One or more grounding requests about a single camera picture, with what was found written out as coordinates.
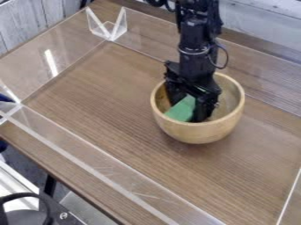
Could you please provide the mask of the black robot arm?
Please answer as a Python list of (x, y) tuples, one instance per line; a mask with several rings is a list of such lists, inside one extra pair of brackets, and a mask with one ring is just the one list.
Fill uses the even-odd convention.
[(164, 62), (170, 101), (164, 115), (180, 122), (202, 122), (211, 116), (222, 93), (214, 79), (223, 49), (217, 42), (222, 30), (218, 0), (175, 0), (174, 6), (168, 0), (144, 1), (175, 14), (179, 32), (179, 60)]

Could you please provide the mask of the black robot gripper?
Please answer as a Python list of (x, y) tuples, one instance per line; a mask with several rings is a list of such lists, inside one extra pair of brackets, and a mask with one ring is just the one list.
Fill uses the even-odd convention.
[(218, 95), (222, 90), (214, 80), (218, 50), (203, 47), (200, 49), (179, 48), (179, 61), (166, 61), (166, 91), (170, 105), (187, 96), (195, 98), (191, 122), (206, 120), (215, 109)]

